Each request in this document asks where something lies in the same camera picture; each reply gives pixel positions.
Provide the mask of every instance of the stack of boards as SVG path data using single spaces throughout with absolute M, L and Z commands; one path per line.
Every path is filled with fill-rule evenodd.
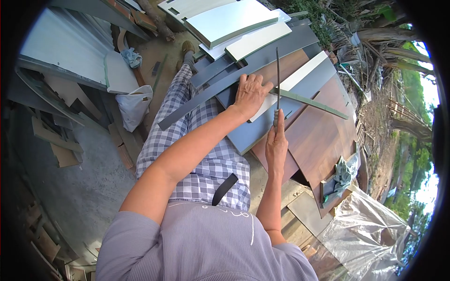
M 235 62 L 291 32 L 291 18 L 257 0 L 166 0 L 158 7 L 183 24 L 212 60 L 228 54 Z

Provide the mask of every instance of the gray shirt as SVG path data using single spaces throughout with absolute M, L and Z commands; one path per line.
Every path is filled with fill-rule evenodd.
M 98 281 L 317 280 L 300 249 L 271 245 L 250 213 L 175 201 L 159 226 L 122 211 L 106 231 L 96 268 Z

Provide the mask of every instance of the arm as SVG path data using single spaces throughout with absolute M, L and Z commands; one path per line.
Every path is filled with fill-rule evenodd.
M 272 126 L 265 145 L 269 178 L 265 185 L 264 194 L 259 203 L 256 217 L 260 220 L 264 230 L 270 237 L 272 246 L 286 243 L 281 235 L 281 181 L 284 174 L 284 161 L 288 152 L 288 141 L 284 137 L 284 113 L 280 109 L 278 129 Z
M 176 184 L 189 174 L 229 132 L 256 114 L 272 83 L 261 86 L 262 76 L 243 74 L 236 101 L 224 112 L 187 133 L 168 147 L 142 174 L 120 211 L 142 214 L 161 225 Z

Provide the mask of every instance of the dirt ground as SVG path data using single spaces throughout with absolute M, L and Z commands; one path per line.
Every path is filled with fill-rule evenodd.
M 392 136 L 389 127 L 390 110 L 387 108 L 391 88 L 389 83 L 381 90 L 372 89 L 372 101 L 357 107 L 357 116 L 362 122 L 365 131 L 364 142 L 368 146 L 370 156 L 367 158 L 369 180 L 372 179 L 370 195 L 372 198 L 384 202 L 392 179 L 392 166 L 394 164 L 398 134 Z

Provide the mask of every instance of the sky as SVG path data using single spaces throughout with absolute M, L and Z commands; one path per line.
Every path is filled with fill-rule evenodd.
M 417 47 L 417 50 L 424 55 L 428 56 L 428 52 L 425 50 L 425 45 L 422 42 L 415 42 L 414 45 Z M 419 62 L 420 66 L 433 69 L 433 65 L 426 62 Z M 439 104 L 439 98 L 437 95 L 437 86 L 433 85 L 431 81 L 421 78 L 420 83 L 423 86 L 423 98 L 425 100 L 425 105 L 429 108 L 430 105 L 434 105 L 436 107 Z M 434 210 L 434 202 L 436 201 L 437 195 L 437 185 L 439 183 L 439 179 L 436 174 L 433 174 L 434 167 L 429 172 L 431 174 L 429 181 L 424 181 L 422 183 L 421 188 L 416 192 L 416 200 L 425 203 L 425 209 L 423 213 L 429 213 Z

